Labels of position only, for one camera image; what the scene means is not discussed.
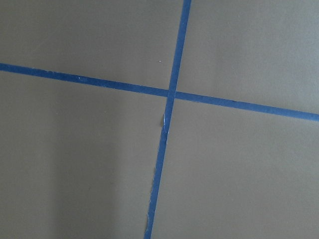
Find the long blue tape strip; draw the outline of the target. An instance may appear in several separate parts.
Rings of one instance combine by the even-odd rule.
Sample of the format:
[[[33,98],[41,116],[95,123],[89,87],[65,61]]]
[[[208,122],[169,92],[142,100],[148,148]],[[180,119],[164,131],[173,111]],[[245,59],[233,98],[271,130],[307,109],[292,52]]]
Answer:
[[[167,91],[165,111],[163,114],[163,125],[161,129],[161,134],[160,134],[159,148],[157,153],[157,160],[155,165],[153,184],[152,184],[152,190],[150,194],[149,208],[148,208],[148,214],[147,214],[148,220],[147,220],[146,229],[144,232],[145,239],[150,239],[152,237],[158,195],[160,190],[161,175],[162,175],[162,169],[164,165],[165,152],[167,147],[167,140],[169,135],[176,89],[178,84],[178,78],[179,78],[181,60],[183,55],[183,48],[184,48],[186,31],[187,31],[190,8],[191,8],[191,1],[184,0],[182,4],[178,34],[177,34],[176,45],[175,45],[174,59],[173,59],[173,64],[171,69],[169,87]]]

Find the crossing blue tape strip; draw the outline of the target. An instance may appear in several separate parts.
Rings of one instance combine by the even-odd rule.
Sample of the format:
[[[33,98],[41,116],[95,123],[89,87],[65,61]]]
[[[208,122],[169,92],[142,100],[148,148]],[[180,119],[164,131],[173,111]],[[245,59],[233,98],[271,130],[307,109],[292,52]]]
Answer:
[[[29,67],[5,64],[5,63],[0,64],[0,70],[5,72],[10,72],[10,73],[17,73],[17,74],[23,74],[23,75],[29,75],[29,76],[35,76],[35,77],[42,77],[42,78],[48,78],[48,79],[54,79],[54,80],[60,80],[60,81],[98,86],[103,88],[142,93],[147,95],[154,95],[154,96],[160,96],[160,97],[168,96],[168,90],[166,89],[147,87],[147,86],[135,85],[135,84],[129,84],[129,83],[122,83],[122,82],[116,82],[116,81],[110,81],[110,80],[103,80],[98,78],[72,75],[72,74],[60,73],[60,72],[54,72],[54,71],[47,71],[42,69],[29,68]],[[239,102],[239,101],[233,101],[233,100],[215,98],[215,97],[209,97],[209,96],[203,96],[203,95],[196,95],[196,94],[179,92],[179,91],[176,92],[175,98],[179,100],[184,100],[184,101],[198,102],[198,103],[229,107],[234,109],[241,109],[241,110],[272,114],[272,115],[278,115],[278,116],[284,116],[284,117],[291,117],[291,118],[297,118],[297,119],[303,119],[303,120],[312,120],[312,121],[319,120],[319,115],[315,113],[308,113],[308,112],[302,112],[302,111],[296,111],[296,110],[290,110],[290,109],[284,109],[284,108],[278,108],[278,107],[272,107],[272,106],[265,106],[265,105],[247,103],[247,102]]]

